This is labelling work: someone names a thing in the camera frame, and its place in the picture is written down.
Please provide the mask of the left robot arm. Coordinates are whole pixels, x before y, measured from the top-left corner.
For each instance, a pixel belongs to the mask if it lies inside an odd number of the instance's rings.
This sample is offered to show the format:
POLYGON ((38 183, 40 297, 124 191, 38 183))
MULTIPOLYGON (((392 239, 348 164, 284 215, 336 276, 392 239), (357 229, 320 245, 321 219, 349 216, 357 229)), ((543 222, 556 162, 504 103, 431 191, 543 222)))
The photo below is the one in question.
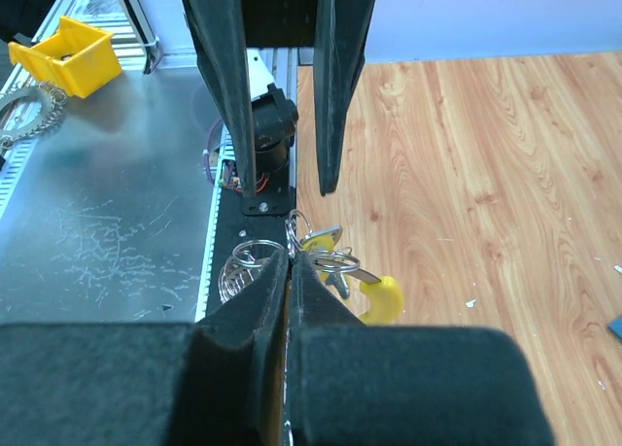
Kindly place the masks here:
POLYGON ((182 0, 203 81, 229 130, 241 192, 285 164, 297 109, 266 84, 251 93, 250 48, 310 48, 320 193, 336 190, 345 122, 361 71, 375 0, 182 0))

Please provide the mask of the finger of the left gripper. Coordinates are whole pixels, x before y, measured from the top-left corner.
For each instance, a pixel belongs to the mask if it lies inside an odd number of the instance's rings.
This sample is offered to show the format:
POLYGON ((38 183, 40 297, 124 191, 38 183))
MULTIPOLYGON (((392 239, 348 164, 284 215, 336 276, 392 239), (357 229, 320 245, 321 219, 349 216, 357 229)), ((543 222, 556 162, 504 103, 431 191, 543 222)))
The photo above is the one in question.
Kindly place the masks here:
POLYGON ((347 113, 363 70, 375 0, 318 0, 313 56, 320 194, 336 191, 347 113))
POLYGON ((256 159, 241 0, 182 0, 197 66, 229 130, 242 194, 256 194, 256 159))

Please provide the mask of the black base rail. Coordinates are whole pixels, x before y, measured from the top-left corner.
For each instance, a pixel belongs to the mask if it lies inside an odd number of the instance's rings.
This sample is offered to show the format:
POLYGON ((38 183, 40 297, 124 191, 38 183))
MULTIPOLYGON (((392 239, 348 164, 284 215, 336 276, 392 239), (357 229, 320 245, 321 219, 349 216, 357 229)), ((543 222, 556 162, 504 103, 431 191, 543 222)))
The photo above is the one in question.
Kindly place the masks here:
POLYGON ((266 193, 243 198, 232 190, 215 189, 199 285, 197 320, 249 286, 273 253, 286 247, 284 219, 288 208, 294 205, 294 192, 289 190, 285 203, 279 204, 266 193))

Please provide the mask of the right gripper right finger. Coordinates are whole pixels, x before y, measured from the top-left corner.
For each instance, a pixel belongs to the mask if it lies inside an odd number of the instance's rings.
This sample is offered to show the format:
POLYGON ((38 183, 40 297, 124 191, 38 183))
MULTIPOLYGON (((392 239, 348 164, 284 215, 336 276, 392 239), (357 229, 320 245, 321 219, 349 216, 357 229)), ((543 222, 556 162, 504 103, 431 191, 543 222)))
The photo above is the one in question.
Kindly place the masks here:
POLYGON ((292 267, 290 437, 296 445, 552 445, 522 350, 480 326, 368 326, 292 267))

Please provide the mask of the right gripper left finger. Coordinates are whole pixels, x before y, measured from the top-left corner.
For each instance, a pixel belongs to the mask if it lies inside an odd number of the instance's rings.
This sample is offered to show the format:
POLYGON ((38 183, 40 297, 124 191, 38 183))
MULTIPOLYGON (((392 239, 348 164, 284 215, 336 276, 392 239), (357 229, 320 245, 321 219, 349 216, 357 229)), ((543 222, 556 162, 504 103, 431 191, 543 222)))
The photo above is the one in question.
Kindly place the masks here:
POLYGON ((2 443, 278 444, 288 270, 196 324, 2 326, 2 443))

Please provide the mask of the folded blue cloth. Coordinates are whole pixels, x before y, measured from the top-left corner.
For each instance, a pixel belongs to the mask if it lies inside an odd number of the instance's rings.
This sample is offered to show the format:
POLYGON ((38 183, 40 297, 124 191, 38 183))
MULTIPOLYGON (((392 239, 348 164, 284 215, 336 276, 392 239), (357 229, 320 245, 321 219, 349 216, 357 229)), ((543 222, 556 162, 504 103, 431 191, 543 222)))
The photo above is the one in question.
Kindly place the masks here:
POLYGON ((610 321, 606 328, 608 332, 619 342, 622 343, 622 316, 618 315, 610 321))

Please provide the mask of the yellow plastic bin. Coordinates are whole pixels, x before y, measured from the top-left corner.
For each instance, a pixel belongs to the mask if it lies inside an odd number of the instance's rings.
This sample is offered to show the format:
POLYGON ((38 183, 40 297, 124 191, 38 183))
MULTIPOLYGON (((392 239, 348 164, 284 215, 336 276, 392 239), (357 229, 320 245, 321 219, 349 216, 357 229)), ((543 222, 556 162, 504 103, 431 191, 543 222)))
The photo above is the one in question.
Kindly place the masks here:
POLYGON ((69 96, 86 99, 122 73, 113 36, 112 32, 63 16, 50 38, 32 47, 9 44, 9 57, 35 81, 52 83, 69 96))

